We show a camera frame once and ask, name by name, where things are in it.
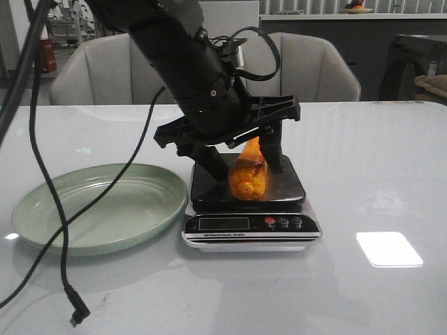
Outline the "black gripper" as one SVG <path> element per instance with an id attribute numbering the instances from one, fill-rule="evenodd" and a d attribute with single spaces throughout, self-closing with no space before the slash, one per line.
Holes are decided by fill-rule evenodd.
<path id="1" fill-rule="evenodd" d="M 284 171 L 282 121 L 300 120 L 295 96 L 251 96 L 241 79 L 226 88 L 222 82 L 203 93 L 177 100 L 183 117 L 159 126 L 154 140 L 162 148 L 177 144 L 177 155 L 187 156 L 216 181 L 228 178 L 229 168 L 212 144 L 229 148 L 260 136 L 261 153 L 272 174 Z"/>

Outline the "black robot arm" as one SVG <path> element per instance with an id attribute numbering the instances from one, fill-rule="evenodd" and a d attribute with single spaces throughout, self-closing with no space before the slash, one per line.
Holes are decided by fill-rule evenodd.
<path id="1" fill-rule="evenodd" d="M 179 156 L 224 181 L 229 169 L 217 145 L 233 148 L 257 137 L 270 171 L 283 171 L 281 123 L 300 118 L 295 97 L 250 95 L 243 80 L 266 81 L 271 74 L 237 67 L 238 42 L 211 41 L 197 1 L 90 1 L 89 7 L 108 29 L 131 37 L 183 112 L 157 128 L 159 146 L 175 144 Z"/>

